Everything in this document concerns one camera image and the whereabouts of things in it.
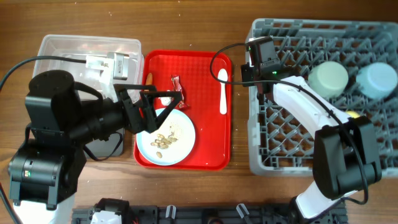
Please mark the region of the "light blue bowl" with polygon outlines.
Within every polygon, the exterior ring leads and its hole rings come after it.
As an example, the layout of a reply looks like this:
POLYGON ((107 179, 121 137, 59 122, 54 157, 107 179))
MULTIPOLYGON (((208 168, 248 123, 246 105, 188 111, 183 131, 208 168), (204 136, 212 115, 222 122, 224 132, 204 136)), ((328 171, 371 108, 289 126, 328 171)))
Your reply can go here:
POLYGON ((372 63, 359 70, 356 83, 363 95, 380 100, 388 97, 397 87, 397 72, 386 63, 372 63))

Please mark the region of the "green bowl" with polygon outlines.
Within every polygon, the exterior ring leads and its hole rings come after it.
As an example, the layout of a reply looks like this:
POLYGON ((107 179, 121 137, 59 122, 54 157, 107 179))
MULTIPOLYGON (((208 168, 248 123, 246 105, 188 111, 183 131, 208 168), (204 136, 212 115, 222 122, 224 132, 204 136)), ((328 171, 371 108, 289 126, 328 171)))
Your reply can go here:
POLYGON ((308 76, 308 85, 323 98, 340 96, 348 84, 348 72, 337 62, 323 62, 308 76))

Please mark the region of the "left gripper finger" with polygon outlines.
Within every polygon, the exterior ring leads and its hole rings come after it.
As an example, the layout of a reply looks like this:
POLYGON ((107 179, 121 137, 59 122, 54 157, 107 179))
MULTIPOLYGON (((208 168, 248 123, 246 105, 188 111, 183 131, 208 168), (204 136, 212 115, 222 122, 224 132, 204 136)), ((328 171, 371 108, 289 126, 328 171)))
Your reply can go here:
POLYGON ((163 122, 167 119, 171 111, 178 105, 182 98, 173 98, 171 104, 169 104, 163 111, 155 117, 155 124, 157 128, 160 128, 163 122))
POLYGON ((181 98, 182 95, 179 91, 142 91, 140 92, 140 96, 146 98, 162 98, 162 97, 171 97, 171 98, 181 98))

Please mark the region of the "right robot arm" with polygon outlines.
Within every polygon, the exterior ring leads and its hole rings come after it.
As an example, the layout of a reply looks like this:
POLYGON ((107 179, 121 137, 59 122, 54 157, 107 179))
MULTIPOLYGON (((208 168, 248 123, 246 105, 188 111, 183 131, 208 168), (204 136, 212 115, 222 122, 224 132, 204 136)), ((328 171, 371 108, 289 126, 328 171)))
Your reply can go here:
POLYGON ((314 181, 290 201, 289 223, 313 222, 345 201, 366 204, 369 186, 382 177, 373 123, 335 108, 304 77, 283 67, 272 38, 251 39, 244 46, 249 62, 241 67, 243 85, 270 94, 314 140, 314 181))

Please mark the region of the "yellow cup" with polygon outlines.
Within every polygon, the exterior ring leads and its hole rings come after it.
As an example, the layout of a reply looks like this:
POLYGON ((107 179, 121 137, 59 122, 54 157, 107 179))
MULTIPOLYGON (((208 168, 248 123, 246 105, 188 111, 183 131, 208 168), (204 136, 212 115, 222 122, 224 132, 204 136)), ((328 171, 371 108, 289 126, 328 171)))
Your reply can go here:
POLYGON ((355 111, 346 111, 346 114, 348 114, 352 118, 359 118, 361 116, 360 114, 358 114, 355 111))

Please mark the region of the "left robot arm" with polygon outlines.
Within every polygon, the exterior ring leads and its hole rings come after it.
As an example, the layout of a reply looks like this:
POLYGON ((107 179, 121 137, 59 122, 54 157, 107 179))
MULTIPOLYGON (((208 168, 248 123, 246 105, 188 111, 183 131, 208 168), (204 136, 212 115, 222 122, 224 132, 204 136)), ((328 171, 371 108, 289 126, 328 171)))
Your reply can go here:
POLYGON ((30 123, 25 139, 9 163, 10 192, 2 200, 15 223, 61 223, 69 217, 88 144, 106 141, 126 129, 133 134, 158 130, 182 100, 177 91, 139 85, 115 85, 116 100, 76 82, 71 73, 50 70, 29 83, 25 107, 30 123))

